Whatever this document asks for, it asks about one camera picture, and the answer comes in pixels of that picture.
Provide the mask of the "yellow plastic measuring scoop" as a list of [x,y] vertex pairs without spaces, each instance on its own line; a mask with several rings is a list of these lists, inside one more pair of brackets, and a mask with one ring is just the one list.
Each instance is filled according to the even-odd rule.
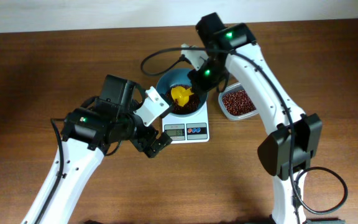
[[192,88],[185,88],[183,86],[173,87],[170,93],[173,101],[181,107],[184,107],[189,102],[190,96],[194,94]]

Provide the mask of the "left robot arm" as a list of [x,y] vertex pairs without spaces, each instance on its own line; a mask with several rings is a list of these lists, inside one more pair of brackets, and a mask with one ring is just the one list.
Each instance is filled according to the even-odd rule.
[[92,96],[54,128],[58,149],[41,189],[23,223],[68,223],[79,197],[111,144],[130,141],[147,157],[155,157],[172,139],[152,123],[173,109],[154,87],[107,75],[101,94]]

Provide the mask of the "red adzuki beans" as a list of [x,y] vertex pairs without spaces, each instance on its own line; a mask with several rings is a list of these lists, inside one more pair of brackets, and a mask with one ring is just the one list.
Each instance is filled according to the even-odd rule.
[[[234,116],[240,116],[256,110],[256,107],[244,90],[226,93],[222,97],[222,101],[229,114]],[[193,94],[190,96],[189,102],[184,107],[174,103],[173,113],[190,114],[195,112],[202,104],[201,98],[197,94]]]

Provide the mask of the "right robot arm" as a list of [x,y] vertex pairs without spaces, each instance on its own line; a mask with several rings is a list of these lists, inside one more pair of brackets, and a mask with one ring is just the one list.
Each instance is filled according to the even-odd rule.
[[248,26],[223,24],[216,13],[201,18],[195,27],[208,58],[188,74],[199,95],[232,75],[253,102],[267,138],[257,149],[264,169],[273,177],[272,223],[309,223],[305,212],[315,215],[303,201],[305,177],[314,170],[322,132],[317,114],[307,115],[286,93],[267,65]]

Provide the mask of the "clear plastic bean container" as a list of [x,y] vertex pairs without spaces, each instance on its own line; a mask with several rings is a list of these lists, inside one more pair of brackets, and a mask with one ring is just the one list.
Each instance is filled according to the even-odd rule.
[[239,121],[258,115],[258,111],[240,83],[228,86],[218,96],[218,103],[228,120]]

